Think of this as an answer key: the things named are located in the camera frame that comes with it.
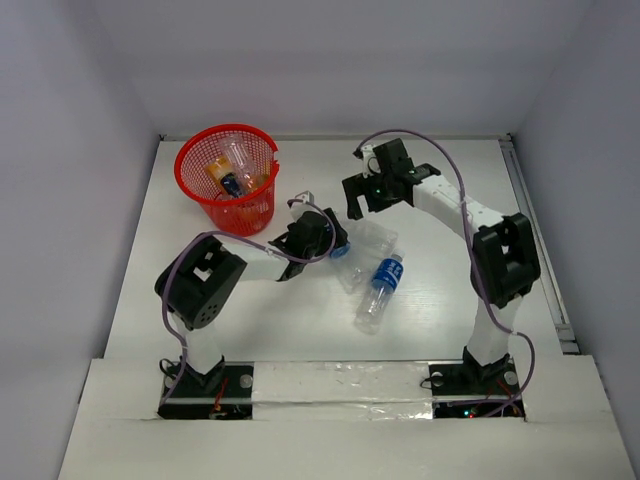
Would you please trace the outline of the clear unlabelled bottle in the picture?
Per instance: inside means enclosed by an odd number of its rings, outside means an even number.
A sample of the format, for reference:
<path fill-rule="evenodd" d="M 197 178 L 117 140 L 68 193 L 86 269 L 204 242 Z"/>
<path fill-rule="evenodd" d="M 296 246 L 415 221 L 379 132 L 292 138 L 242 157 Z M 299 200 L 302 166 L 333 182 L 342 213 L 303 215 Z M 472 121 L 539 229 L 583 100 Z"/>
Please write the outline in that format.
<path fill-rule="evenodd" d="M 370 220 L 347 220 L 345 229 L 352 247 L 359 253 L 377 258 L 389 256 L 395 249 L 398 233 Z"/>

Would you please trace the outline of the blue label bottle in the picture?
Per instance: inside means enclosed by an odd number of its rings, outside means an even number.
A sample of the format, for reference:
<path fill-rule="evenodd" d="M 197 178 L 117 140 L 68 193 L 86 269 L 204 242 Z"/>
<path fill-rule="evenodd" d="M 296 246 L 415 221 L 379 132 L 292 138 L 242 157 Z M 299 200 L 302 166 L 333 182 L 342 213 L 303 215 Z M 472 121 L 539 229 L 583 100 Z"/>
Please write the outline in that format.
<path fill-rule="evenodd" d="M 359 244 L 347 243 L 334 249 L 329 263 L 347 294 L 352 294 L 370 273 L 370 258 Z"/>
<path fill-rule="evenodd" d="M 356 310 L 354 324 L 365 334 L 376 334 L 381 326 L 389 301 L 404 273 L 404 253 L 395 250 L 374 270 L 365 295 Z"/>

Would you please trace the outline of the small orange juice bottle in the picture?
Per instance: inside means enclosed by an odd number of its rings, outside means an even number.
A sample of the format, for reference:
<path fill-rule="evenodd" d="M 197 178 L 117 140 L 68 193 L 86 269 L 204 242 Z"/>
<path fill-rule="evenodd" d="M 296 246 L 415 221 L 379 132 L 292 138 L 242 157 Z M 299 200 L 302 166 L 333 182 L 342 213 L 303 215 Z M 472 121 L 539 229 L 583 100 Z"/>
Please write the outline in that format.
<path fill-rule="evenodd" d="M 256 175 L 252 181 L 252 191 L 255 192 L 261 188 L 269 179 L 269 174 Z"/>

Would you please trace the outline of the clear bottle white cap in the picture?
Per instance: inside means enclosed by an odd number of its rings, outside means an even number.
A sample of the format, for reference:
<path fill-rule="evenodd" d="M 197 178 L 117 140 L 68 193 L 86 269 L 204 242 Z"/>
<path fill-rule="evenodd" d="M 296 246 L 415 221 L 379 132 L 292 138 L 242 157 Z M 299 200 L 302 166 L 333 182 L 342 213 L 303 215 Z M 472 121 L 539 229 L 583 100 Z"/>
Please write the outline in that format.
<path fill-rule="evenodd" d="M 231 135 L 222 138 L 219 144 L 223 155 L 232 164 L 245 189 L 256 190 L 259 187 L 259 170 L 244 140 L 238 135 Z"/>

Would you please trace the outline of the tall orange drink bottle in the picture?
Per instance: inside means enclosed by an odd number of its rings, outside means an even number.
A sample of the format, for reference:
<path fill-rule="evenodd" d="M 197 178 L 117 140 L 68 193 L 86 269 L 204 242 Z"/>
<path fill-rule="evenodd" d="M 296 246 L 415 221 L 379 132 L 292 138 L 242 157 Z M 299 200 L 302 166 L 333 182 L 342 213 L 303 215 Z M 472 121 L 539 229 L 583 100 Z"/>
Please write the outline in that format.
<path fill-rule="evenodd" d="M 205 167 L 206 173 L 216 184 L 232 198 L 240 198 L 246 195 L 242 182 L 237 178 L 230 161 L 220 156 Z"/>

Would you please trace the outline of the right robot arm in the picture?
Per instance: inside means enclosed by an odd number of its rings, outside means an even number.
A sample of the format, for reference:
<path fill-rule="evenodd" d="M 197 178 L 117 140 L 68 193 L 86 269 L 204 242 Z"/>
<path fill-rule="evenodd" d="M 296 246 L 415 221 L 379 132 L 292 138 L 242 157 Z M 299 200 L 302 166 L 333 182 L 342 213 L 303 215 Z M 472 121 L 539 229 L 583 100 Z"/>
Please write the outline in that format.
<path fill-rule="evenodd" d="M 451 183 L 436 167 L 415 164 L 401 139 L 361 143 L 354 155 L 362 170 L 342 182 L 349 219 L 406 203 L 464 240 L 478 309 L 460 379 L 470 391 L 486 390 L 507 363 L 516 312 L 541 275 L 530 220 L 494 211 L 473 200 L 462 180 Z"/>

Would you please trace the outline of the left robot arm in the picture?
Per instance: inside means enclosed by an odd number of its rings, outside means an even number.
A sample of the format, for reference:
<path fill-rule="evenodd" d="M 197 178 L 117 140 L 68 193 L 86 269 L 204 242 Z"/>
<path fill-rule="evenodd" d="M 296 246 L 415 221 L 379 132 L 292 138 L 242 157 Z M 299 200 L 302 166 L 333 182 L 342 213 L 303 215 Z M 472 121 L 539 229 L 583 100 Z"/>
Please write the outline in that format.
<path fill-rule="evenodd" d="M 292 215 L 286 231 L 267 246 L 228 232 L 198 235 L 156 280 L 165 328 L 178 339 L 181 357 L 172 387 L 187 381 L 209 395 L 222 381 L 224 355 L 205 335 L 241 281 L 289 281 L 304 268 L 349 248 L 347 231 L 330 208 L 309 204 Z"/>

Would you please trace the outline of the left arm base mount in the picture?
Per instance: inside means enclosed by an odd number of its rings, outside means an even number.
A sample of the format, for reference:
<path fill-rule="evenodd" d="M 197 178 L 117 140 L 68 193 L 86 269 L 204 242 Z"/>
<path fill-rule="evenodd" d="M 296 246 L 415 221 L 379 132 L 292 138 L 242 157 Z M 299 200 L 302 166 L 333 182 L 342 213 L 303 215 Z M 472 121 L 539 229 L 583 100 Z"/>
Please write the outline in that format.
<path fill-rule="evenodd" d="M 180 362 L 162 359 L 164 386 L 158 416 L 166 420 L 250 420 L 254 366 L 221 360 L 206 375 L 187 365 L 178 376 Z"/>

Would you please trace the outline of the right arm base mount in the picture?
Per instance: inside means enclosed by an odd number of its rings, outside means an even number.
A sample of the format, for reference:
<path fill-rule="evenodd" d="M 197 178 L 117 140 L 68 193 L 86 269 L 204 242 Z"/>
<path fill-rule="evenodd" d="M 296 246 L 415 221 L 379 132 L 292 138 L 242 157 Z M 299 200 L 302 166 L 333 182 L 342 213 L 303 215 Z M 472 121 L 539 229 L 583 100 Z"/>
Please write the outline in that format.
<path fill-rule="evenodd" d="M 481 365 L 464 348 L 460 360 L 430 364 L 420 387 L 431 392 L 436 419 L 526 417 L 509 354 Z"/>

